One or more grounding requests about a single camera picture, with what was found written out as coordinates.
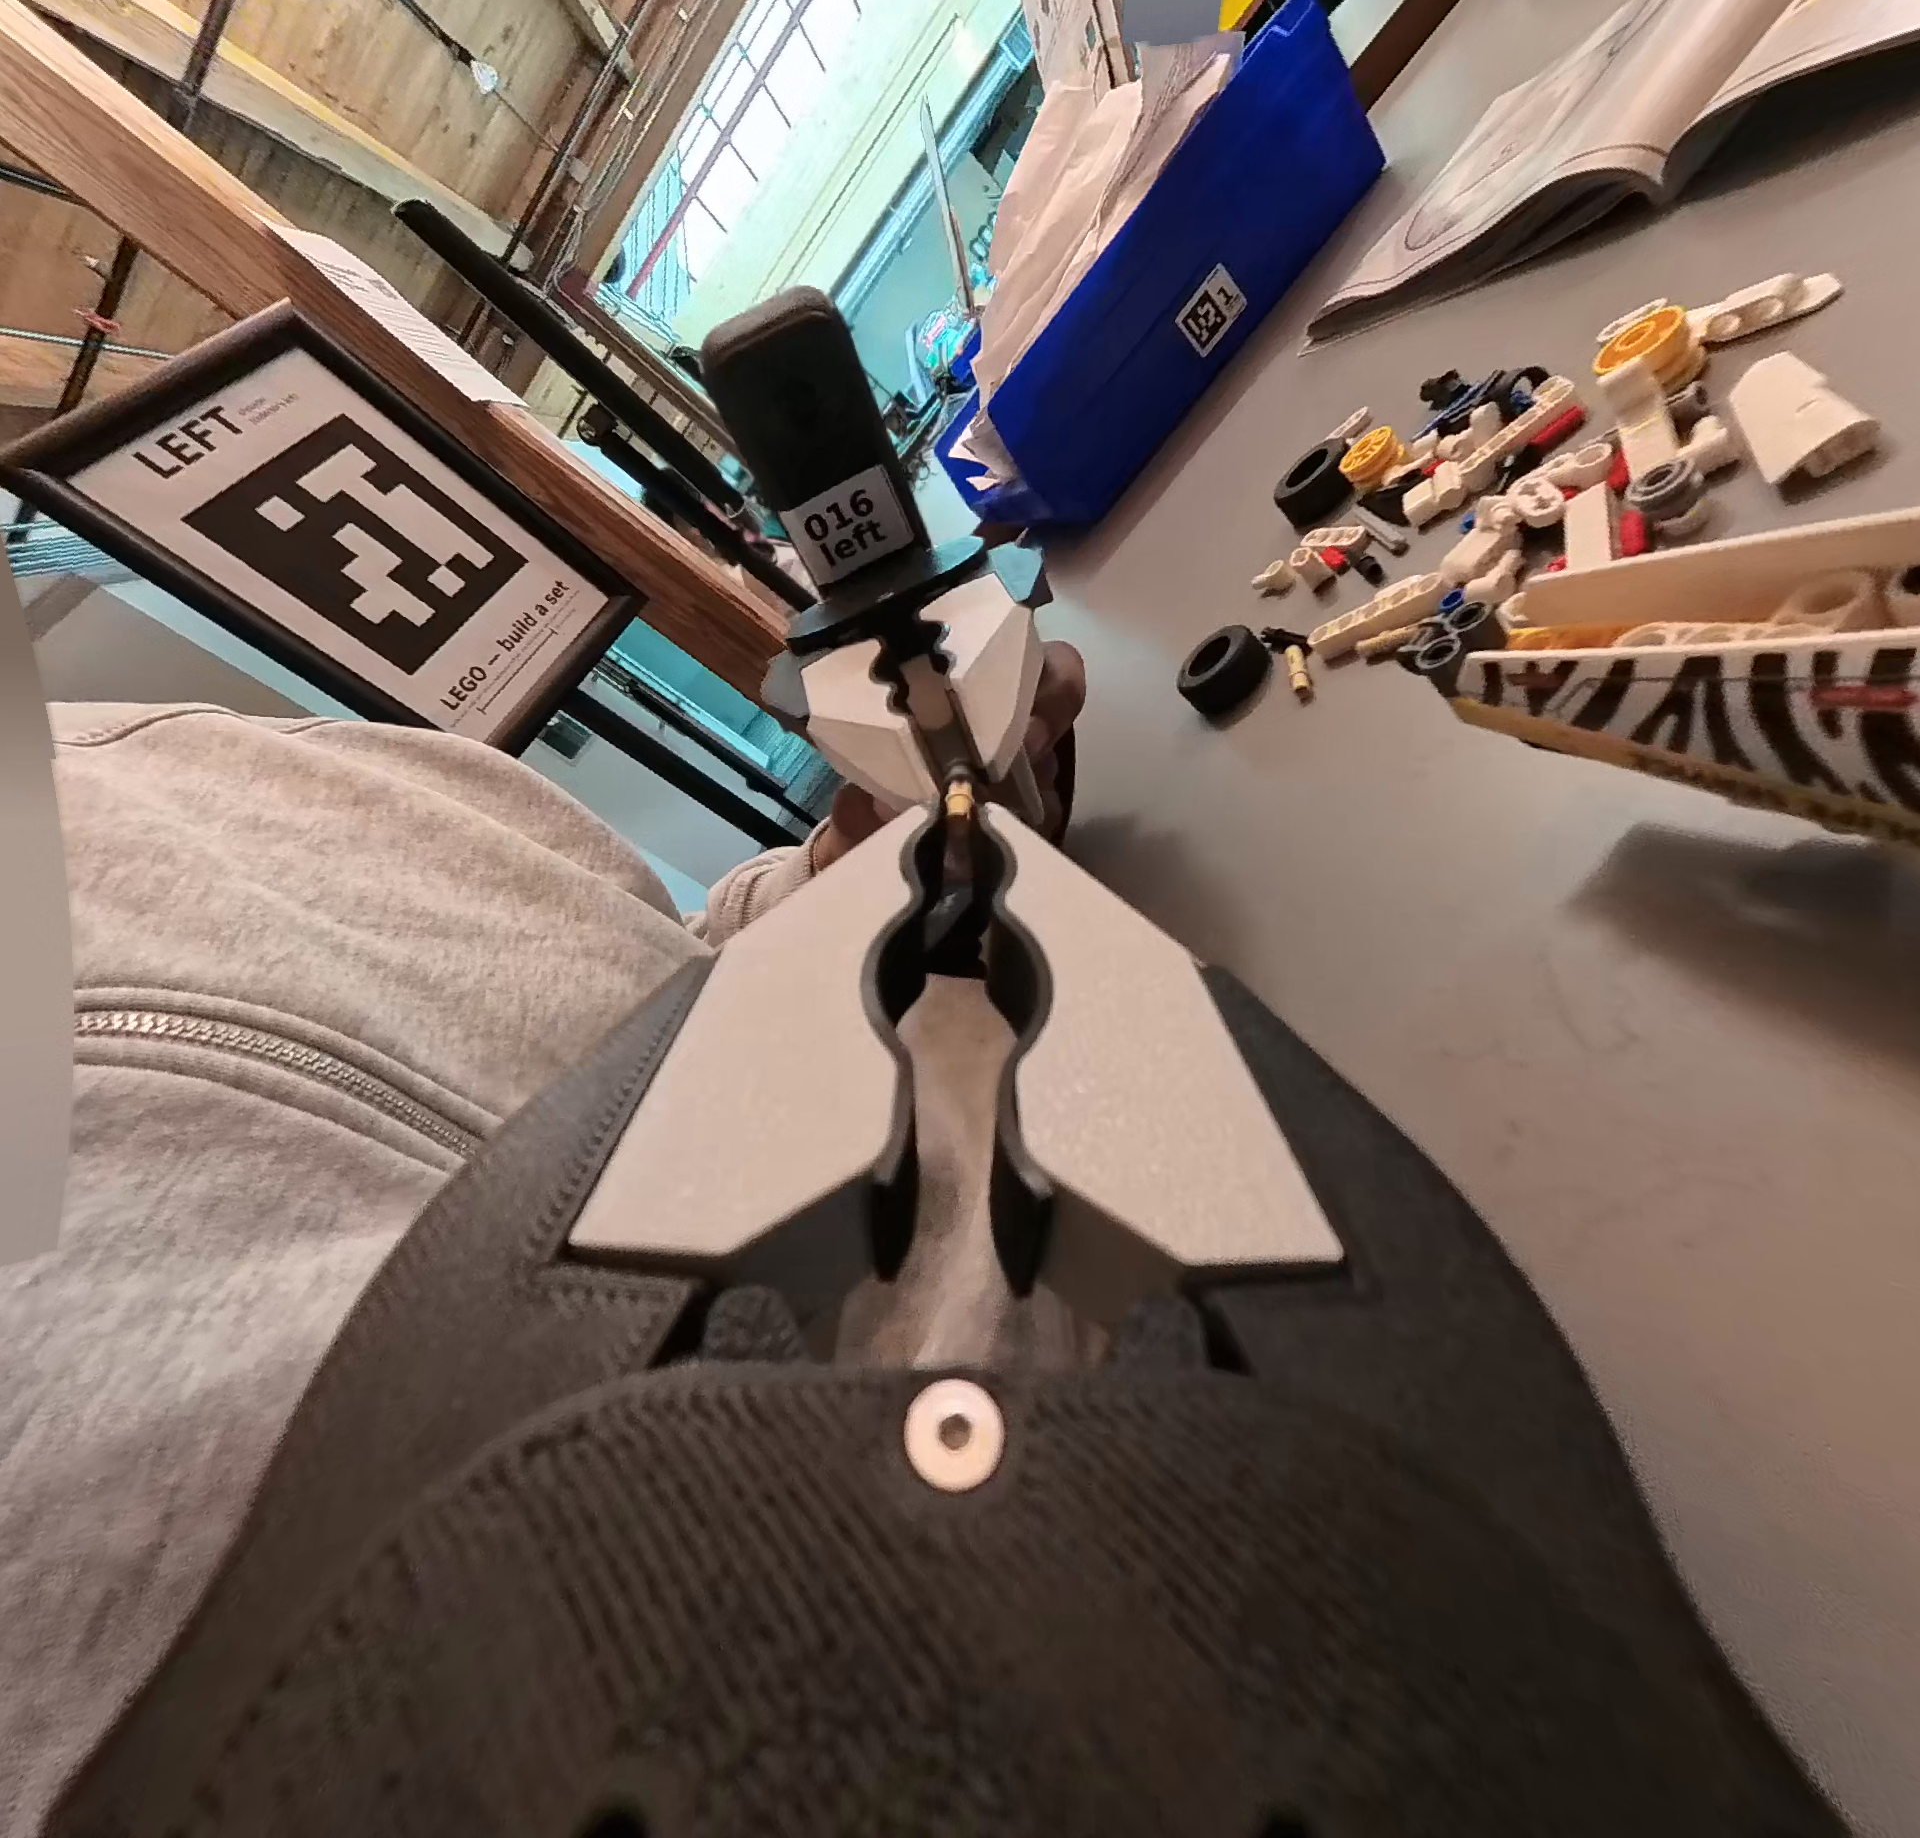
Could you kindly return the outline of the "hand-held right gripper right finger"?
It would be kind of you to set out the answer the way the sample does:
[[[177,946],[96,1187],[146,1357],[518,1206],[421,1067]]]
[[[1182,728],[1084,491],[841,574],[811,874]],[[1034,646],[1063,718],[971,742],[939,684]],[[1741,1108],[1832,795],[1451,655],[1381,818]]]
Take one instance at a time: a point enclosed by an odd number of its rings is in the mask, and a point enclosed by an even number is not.
[[[982,980],[1009,1021],[988,1235],[1016,1297],[1323,1278],[1317,1200],[1203,970],[1041,833],[975,818]]]

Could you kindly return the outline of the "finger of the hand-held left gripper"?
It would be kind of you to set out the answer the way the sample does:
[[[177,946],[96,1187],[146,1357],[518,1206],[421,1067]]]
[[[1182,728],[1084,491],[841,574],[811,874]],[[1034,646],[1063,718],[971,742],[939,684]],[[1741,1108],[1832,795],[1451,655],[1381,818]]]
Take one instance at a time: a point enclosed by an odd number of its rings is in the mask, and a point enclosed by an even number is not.
[[[944,795],[944,655],[896,651],[888,637],[778,646],[764,661],[764,718],[803,737],[841,784],[859,784],[888,818]]]
[[[1009,596],[1009,578],[966,578],[933,602],[939,627],[939,728],[933,771],[971,769],[975,784],[1016,792],[1016,804],[1041,804],[1027,720],[1044,673],[1044,646],[1034,604]]]

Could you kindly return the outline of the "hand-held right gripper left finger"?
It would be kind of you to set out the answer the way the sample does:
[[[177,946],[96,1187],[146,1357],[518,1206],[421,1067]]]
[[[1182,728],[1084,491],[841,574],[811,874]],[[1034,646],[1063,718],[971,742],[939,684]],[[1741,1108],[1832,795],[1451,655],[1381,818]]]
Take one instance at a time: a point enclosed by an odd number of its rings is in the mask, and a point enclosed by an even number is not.
[[[897,1260],[912,1091],[882,955],[920,933],[926,841],[939,813],[896,818],[717,952],[577,1260],[702,1284],[859,1284]]]

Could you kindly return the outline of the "grey tan-tipped lego pin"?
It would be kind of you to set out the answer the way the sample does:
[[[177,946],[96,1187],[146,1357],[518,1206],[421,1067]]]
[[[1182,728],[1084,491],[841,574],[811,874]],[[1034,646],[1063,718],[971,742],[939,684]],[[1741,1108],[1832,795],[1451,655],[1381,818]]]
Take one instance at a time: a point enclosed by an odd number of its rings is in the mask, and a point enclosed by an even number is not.
[[[955,710],[920,718],[926,771],[939,784],[944,826],[971,833],[975,818],[975,749]]]

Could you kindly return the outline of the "person's left forearm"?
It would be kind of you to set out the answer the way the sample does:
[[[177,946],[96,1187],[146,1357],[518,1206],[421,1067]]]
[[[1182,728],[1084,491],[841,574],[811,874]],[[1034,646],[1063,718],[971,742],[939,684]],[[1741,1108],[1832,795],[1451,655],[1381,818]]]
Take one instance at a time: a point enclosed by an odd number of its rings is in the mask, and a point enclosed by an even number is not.
[[[803,891],[827,859],[837,859],[837,833],[814,826],[800,847],[764,847],[730,866],[708,888],[702,916],[683,916],[683,933],[720,952],[730,939],[778,916],[792,891]]]

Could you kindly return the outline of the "pile of loose lego pieces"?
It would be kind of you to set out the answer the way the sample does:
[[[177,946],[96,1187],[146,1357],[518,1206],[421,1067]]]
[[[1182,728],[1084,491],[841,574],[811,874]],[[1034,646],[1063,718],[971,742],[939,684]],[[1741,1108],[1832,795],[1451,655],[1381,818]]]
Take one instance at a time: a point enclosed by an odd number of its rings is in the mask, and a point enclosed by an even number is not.
[[[1433,627],[1461,637],[1474,637],[1485,615],[1493,627],[1517,627],[1532,574],[1703,545],[1703,527],[1717,527],[1722,475],[1756,475],[1729,417],[1736,385],[1717,378],[1717,360],[1736,348],[1717,348],[1684,392],[1650,385],[1637,361],[1605,385],[1545,361],[1485,385],[1451,378],[1428,392],[1433,424],[1421,433],[1398,433],[1361,411],[1333,433],[1349,441],[1342,475],[1353,481],[1349,515],[1299,527],[1298,549],[1258,574],[1258,596],[1323,602],[1361,574],[1372,602],[1323,619],[1308,635],[1317,655],[1417,661]]]

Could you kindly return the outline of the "yellow lego wheel hub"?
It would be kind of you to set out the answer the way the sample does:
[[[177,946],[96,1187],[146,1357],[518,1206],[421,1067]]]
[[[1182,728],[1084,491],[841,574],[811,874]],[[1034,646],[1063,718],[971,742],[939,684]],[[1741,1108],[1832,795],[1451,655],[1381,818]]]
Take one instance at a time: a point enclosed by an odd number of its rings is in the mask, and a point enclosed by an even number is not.
[[[1598,341],[1598,385],[1605,385],[1634,361],[1664,392],[1700,385],[1708,361],[1708,348],[1703,348],[1693,304],[1634,304]]]

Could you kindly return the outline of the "open lego instruction booklet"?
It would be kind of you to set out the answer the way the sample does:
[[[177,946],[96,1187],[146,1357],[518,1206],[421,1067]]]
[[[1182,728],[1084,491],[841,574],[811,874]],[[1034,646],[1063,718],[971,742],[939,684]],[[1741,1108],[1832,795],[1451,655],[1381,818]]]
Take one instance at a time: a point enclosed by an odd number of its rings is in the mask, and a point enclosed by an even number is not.
[[[1624,0],[1474,119],[1308,348],[1500,283],[1624,205],[1669,205],[1745,108],[1916,40],[1920,0]]]

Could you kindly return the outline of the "white lego beam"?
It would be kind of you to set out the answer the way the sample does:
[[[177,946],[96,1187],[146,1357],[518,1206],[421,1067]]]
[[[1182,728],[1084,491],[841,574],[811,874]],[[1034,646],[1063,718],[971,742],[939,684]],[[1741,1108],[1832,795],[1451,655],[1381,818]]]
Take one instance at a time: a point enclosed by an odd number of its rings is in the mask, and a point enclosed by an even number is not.
[[[1693,341],[1717,349],[1717,348],[1790,327],[1807,316],[1826,316],[1836,293],[1843,293],[1836,277],[1768,277],[1708,304],[1693,304]]]

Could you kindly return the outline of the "person's left hand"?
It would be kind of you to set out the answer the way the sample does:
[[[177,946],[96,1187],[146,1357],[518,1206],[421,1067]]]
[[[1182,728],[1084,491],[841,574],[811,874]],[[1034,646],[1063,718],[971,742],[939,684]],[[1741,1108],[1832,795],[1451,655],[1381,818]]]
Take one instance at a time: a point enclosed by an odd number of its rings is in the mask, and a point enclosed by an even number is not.
[[[1027,760],[1041,778],[1044,841],[1063,841],[1074,826],[1074,784],[1077,784],[1077,718],[1084,718],[1084,655],[1063,637],[1044,637],[1044,673],[1027,720]],[[811,874],[837,866],[846,847],[859,847],[882,826],[896,826],[897,804],[841,784],[827,804],[827,826],[811,836]]]

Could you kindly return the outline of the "black metal stand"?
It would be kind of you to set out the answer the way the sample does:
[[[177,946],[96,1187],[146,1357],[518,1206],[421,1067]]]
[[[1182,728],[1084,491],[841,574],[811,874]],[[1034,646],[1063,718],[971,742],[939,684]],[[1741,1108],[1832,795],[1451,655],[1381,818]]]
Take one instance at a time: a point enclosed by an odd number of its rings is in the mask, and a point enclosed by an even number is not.
[[[586,392],[580,441],[601,444],[661,525],[708,545],[792,615],[814,602],[792,571],[778,571],[775,545],[753,525],[753,501],[730,488],[730,475],[694,451],[606,360],[595,360],[595,348],[564,321],[554,298],[490,261],[430,198],[404,198],[396,225],[415,228],[498,321],[518,327],[518,341],[531,341]]]

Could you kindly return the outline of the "white paper sheet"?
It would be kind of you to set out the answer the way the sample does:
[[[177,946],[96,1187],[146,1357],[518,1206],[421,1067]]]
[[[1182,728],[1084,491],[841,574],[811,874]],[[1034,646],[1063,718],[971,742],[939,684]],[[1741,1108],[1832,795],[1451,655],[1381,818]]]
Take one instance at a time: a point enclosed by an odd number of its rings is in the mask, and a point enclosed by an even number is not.
[[[463,360],[430,316],[415,316],[369,261],[311,228],[278,228],[360,316],[369,316],[415,361],[485,411],[521,411],[479,360]]]

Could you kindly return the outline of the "blue plastic bin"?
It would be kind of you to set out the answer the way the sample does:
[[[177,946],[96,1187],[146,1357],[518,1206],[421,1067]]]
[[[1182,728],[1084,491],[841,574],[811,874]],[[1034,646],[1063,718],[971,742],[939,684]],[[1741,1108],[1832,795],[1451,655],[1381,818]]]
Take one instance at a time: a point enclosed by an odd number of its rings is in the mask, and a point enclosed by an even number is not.
[[[1089,527],[1381,172],[1329,9],[1283,0],[1063,316],[939,441],[971,515]]]

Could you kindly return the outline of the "black framed marker sign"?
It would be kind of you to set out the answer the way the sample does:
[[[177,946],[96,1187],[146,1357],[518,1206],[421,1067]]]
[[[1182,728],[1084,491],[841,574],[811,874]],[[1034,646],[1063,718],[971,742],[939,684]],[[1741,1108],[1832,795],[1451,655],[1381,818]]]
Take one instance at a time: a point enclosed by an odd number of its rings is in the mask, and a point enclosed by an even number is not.
[[[350,718],[502,755],[646,604],[296,298],[22,433],[6,491]]]

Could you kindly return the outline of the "wooden post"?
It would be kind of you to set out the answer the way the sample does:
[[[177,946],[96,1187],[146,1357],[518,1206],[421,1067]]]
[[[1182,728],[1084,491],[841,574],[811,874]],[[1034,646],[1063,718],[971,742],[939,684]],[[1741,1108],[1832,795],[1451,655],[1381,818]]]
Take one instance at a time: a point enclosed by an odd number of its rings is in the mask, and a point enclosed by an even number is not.
[[[70,188],[157,267],[232,321],[278,298],[304,316],[463,451],[479,451],[485,475],[509,481],[509,491],[614,560],[614,574],[646,596],[646,619],[669,646],[730,677],[740,695],[762,695],[762,677],[786,646],[786,619],[753,590],[614,491],[531,411],[460,399],[415,348],[396,341],[396,327],[361,316],[311,254],[301,254],[265,198],[96,69],[28,0],[0,0],[0,108],[6,147]]]

